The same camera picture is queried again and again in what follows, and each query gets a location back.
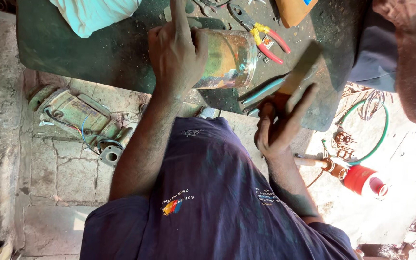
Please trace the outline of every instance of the pliers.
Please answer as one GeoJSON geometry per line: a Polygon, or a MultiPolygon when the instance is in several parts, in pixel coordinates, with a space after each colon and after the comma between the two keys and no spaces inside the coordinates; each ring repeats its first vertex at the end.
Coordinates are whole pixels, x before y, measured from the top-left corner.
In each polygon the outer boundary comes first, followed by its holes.
{"type": "Polygon", "coordinates": [[[269,27],[264,26],[260,23],[255,22],[247,13],[246,11],[239,7],[238,5],[234,4],[228,4],[227,8],[229,9],[229,12],[234,17],[234,19],[239,22],[246,30],[248,30],[253,37],[255,38],[256,46],[258,46],[258,49],[264,53],[265,56],[267,56],[269,59],[279,63],[283,64],[283,60],[279,57],[277,57],[275,54],[273,54],[270,50],[266,48],[266,46],[263,44],[263,41],[259,37],[259,33],[265,33],[271,36],[279,45],[282,47],[283,51],[285,51],[287,54],[291,52],[290,47],[285,43],[285,41],[273,30],[271,30],[269,27]]]}
{"type": "Polygon", "coordinates": [[[215,13],[217,11],[216,3],[212,3],[210,0],[194,0],[194,2],[200,6],[201,13],[206,17],[211,18],[210,9],[215,13]]]}

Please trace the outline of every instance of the white cloth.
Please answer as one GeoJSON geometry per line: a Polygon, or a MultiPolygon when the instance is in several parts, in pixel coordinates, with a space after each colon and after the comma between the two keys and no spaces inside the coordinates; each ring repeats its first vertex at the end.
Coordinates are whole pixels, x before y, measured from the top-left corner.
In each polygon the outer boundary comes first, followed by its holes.
{"type": "Polygon", "coordinates": [[[130,17],[142,0],[49,0],[73,31],[88,38],[97,30],[130,17]]]}

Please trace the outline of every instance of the concrete floor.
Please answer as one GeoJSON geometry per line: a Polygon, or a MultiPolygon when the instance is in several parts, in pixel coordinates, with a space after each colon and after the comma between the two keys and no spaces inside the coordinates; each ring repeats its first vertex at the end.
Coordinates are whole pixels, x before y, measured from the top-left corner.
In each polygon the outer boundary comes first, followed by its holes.
{"type": "MultiPolygon", "coordinates": [[[[150,96],[82,80],[25,70],[17,58],[15,26],[0,24],[0,240],[13,243],[25,259],[76,259],[88,213],[107,201],[113,168],[98,162],[78,136],[56,126],[38,125],[26,107],[23,93],[37,84],[68,87],[84,93],[122,114],[125,124],[136,126],[138,107],[150,96]]],[[[341,100],[339,111],[353,103],[341,100]]],[[[390,128],[378,151],[364,166],[380,171],[390,185],[382,201],[362,198],[330,174],[324,173],[310,188],[327,223],[343,229],[354,247],[361,243],[400,244],[412,239],[408,229],[416,221],[416,125],[409,122],[394,95],[390,128]]],[[[198,106],[185,103],[181,116],[191,116],[198,106]]],[[[253,136],[257,118],[221,111],[266,175],[267,166],[253,136]]],[[[384,112],[369,122],[352,115],[345,129],[358,142],[356,156],[377,143],[384,126],[384,112]]],[[[306,158],[321,158],[321,139],[330,141],[336,127],[326,133],[303,129],[292,150],[306,158]]],[[[319,169],[300,167],[308,184],[319,169]]]]}

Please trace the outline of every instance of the red-handled pliers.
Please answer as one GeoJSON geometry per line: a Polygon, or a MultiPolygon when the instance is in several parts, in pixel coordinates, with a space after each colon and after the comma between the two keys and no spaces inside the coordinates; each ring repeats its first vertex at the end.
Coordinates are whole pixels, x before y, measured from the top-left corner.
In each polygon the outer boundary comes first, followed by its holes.
{"type": "Polygon", "coordinates": [[[269,59],[282,64],[283,60],[277,57],[274,53],[266,48],[263,44],[263,41],[259,37],[259,33],[265,33],[271,36],[279,45],[282,47],[283,51],[287,54],[291,52],[290,47],[285,43],[285,41],[273,30],[269,27],[264,26],[260,23],[255,22],[243,8],[239,7],[238,5],[228,4],[227,8],[229,12],[234,17],[234,19],[239,22],[245,29],[247,29],[255,38],[256,46],[258,49],[264,53],[265,56],[269,57],[269,59]]]}

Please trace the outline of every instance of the navy t-shirt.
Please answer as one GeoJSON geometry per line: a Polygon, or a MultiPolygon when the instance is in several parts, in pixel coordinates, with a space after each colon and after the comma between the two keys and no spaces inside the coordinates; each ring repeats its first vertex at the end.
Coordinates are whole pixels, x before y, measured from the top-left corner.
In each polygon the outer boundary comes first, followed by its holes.
{"type": "Polygon", "coordinates": [[[174,123],[149,200],[89,214],[81,259],[357,258],[342,230],[276,198],[225,119],[190,117],[174,123]]]}

